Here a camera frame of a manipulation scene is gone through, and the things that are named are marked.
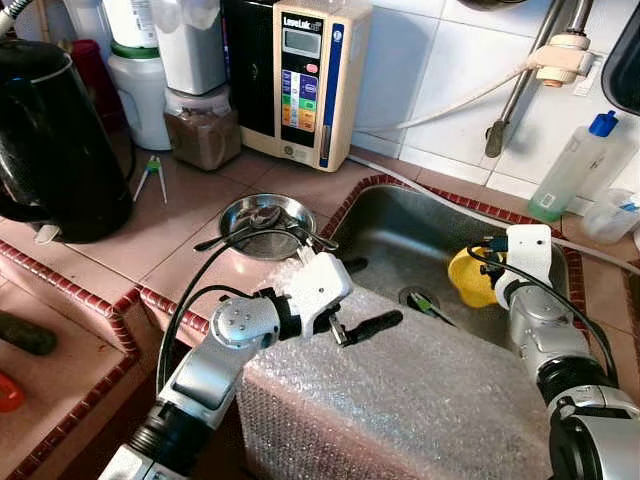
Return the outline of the yellow plastic cup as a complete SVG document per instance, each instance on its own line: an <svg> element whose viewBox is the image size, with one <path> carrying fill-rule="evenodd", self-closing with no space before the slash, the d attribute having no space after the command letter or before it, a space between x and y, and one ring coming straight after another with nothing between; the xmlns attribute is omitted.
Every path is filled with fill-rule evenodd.
<svg viewBox="0 0 640 480"><path fill-rule="evenodd" d="M463 305L470 308L485 308L497 305L492 275L486 273L488 265L476 260L463 248L449 261L447 274L449 282L460 297Z"/></svg>

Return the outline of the steel sink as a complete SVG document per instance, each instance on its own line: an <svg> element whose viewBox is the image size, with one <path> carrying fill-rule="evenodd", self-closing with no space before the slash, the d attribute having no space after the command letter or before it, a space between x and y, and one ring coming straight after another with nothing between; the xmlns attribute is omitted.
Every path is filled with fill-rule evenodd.
<svg viewBox="0 0 640 480"><path fill-rule="evenodd" d="M486 342L515 351L509 337L506 308L463 305L449 282L449 261L472 243L506 236L506 228L477 220L436 198L399 186L372 186L357 193L342 216L333 239L337 257L364 257L369 266L349 274L356 292L343 301L340 319L357 323L399 310L403 323L394 332L424 334L429 338ZM398 293L408 285L428 292L431 301L447 312L457 326L421 314L399 302Z"/></svg>

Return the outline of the bubble wrap sheet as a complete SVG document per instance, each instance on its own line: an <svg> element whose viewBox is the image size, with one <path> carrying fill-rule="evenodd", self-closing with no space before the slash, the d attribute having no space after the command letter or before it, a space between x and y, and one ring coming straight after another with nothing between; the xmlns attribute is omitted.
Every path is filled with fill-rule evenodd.
<svg viewBox="0 0 640 480"><path fill-rule="evenodd" d="M545 406L520 358L402 308L353 346L283 340L244 367L246 460L262 480L548 480Z"/></svg>

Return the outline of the jar of brown powder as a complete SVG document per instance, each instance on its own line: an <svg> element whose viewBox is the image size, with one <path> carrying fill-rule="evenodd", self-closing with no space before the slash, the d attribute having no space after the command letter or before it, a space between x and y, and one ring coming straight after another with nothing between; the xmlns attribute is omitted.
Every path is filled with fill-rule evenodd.
<svg viewBox="0 0 640 480"><path fill-rule="evenodd" d="M230 86L205 95L165 91L164 122L172 156L204 172L216 172L241 154L241 125L230 105Z"/></svg>

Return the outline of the cream water ioniser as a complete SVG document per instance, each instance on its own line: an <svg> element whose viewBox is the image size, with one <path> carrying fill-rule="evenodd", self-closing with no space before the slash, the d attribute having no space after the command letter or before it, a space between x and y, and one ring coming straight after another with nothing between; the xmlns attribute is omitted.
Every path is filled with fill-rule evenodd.
<svg viewBox="0 0 640 480"><path fill-rule="evenodd" d="M243 145L320 172L347 159L371 0L220 0Z"/></svg>

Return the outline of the steel tap pipe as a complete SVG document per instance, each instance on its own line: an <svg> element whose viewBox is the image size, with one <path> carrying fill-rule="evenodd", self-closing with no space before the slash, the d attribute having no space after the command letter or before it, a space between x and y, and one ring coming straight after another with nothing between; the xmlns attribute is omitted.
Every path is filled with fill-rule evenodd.
<svg viewBox="0 0 640 480"><path fill-rule="evenodd" d="M538 47L547 44L549 38L554 35L568 32L586 36L586 24L593 12L594 3L595 0L550 0L547 13L535 33L529 55ZM534 77L534 72L521 67L520 72L515 76L515 86L509 93L506 105L500 110L498 118L485 131L484 154L486 157L499 157L503 154L509 128L515 122L517 106L520 105L522 95L529 90L530 84L534 81L539 81Z"/></svg>

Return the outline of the white jar green lid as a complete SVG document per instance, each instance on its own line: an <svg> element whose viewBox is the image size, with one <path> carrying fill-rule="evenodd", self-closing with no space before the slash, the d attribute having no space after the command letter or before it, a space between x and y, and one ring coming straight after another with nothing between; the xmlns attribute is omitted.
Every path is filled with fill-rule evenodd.
<svg viewBox="0 0 640 480"><path fill-rule="evenodd" d="M172 151L164 120L166 79L159 50L111 41L108 67L134 145L152 151Z"/></svg>

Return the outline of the white tag on tap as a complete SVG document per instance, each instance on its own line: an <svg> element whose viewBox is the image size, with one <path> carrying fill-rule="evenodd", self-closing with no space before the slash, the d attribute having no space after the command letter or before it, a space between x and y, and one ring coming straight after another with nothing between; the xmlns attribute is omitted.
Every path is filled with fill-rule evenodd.
<svg viewBox="0 0 640 480"><path fill-rule="evenodd" d="M607 60L607 56L593 55L591 56L591 64L588 69L585 70L584 76L579 78L579 81L575 83L572 93L577 97L586 97L590 95L590 92L594 90L596 82L599 81L602 76L603 67Z"/></svg>

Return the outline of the dark green oblong thing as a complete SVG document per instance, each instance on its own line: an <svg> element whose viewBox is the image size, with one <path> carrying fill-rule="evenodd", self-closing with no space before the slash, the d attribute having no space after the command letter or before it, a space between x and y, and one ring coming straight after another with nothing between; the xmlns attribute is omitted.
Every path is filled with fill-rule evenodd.
<svg viewBox="0 0 640 480"><path fill-rule="evenodd" d="M58 347L54 332L5 311L0 311L0 340L36 356L50 355Z"/></svg>

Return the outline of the dark red cup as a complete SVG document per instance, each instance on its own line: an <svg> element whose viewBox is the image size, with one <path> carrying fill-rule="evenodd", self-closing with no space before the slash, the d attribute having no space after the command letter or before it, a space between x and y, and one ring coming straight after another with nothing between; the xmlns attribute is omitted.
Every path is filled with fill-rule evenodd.
<svg viewBox="0 0 640 480"><path fill-rule="evenodd" d="M114 133L127 128L122 101L99 44L91 38L78 38L70 42L69 54L105 131Z"/></svg>

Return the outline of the orange plastic thing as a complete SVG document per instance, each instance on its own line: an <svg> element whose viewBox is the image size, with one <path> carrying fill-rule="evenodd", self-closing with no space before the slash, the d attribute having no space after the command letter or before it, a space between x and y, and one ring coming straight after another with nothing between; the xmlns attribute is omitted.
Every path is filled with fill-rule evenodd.
<svg viewBox="0 0 640 480"><path fill-rule="evenodd" d="M0 371L0 413L19 410L26 403L26 393L14 379Z"/></svg>

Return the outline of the black electric kettle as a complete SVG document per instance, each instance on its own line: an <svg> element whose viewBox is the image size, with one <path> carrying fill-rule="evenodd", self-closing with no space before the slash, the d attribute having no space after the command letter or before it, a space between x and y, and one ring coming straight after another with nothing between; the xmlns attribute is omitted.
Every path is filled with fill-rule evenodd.
<svg viewBox="0 0 640 480"><path fill-rule="evenodd" d="M118 232L133 200L72 55L0 41L0 218L86 244Z"/></svg>

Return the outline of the black tray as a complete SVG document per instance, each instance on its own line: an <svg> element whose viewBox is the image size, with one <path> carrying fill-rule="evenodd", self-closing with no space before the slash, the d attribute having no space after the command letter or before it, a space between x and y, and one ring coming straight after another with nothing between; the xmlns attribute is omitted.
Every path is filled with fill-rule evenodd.
<svg viewBox="0 0 640 480"><path fill-rule="evenodd" d="M605 99L614 108L634 115L640 114L639 46L639 6L635 6L602 69Z"/></svg>

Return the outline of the white labelled bottle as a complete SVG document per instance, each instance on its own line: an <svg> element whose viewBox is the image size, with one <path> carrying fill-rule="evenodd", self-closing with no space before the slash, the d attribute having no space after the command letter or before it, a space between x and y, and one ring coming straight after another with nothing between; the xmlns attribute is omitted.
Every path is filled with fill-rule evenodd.
<svg viewBox="0 0 640 480"><path fill-rule="evenodd" d="M128 49L156 49L151 0L102 0L115 44Z"/></svg>

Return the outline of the green handled utensil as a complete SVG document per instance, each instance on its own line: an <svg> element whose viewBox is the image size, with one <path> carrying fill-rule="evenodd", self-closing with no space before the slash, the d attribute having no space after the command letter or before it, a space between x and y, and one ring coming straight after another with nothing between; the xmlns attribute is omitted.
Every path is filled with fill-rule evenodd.
<svg viewBox="0 0 640 480"><path fill-rule="evenodd" d="M449 316L447 312L440 310L440 308L436 306L435 303L431 302L425 294L419 292L408 293L407 305L413 308L413 310L420 311L421 314L436 317L436 319L443 321L444 324L457 326L451 319L451 316Z"/></svg>

